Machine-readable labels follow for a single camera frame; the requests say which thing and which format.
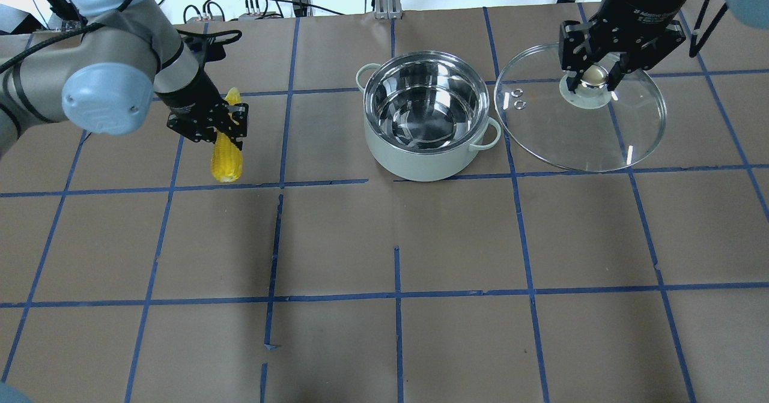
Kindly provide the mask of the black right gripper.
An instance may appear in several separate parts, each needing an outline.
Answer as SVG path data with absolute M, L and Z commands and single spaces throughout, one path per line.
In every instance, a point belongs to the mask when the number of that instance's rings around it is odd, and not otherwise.
M 686 0 L 602 0 L 587 22 L 566 20 L 559 31 L 559 61 L 566 92 L 589 88 L 590 65 L 604 56 L 613 61 L 607 90 L 628 74 L 649 70 L 685 42 L 676 15 Z

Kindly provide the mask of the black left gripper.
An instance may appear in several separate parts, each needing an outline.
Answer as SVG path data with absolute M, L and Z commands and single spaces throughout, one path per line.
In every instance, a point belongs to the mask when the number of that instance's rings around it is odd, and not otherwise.
M 216 144 L 223 134 L 243 150 L 248 135 L 248 105 L 228 104 L 206 73 L 198 73 L 181 89 L 163 94 L 169 110 L 166 126 L 190 141 Z

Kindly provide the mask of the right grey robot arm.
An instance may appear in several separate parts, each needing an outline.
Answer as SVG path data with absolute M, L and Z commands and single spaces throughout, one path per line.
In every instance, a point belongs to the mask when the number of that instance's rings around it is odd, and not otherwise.
M 559 61 L 565 94 L 574 94 L 588 71 L 610 53 L 618 55 L 598 86 L 614 91 L 628 74 L 648 71 L 685 42 L 676 15 L 687 0 L 601 0 L 585 22 L 566 20 L 559 31 Z M 727 12 L 753 28 L 767 28 L 767 0 L 704 0 L 689 55 L 696 56 Z

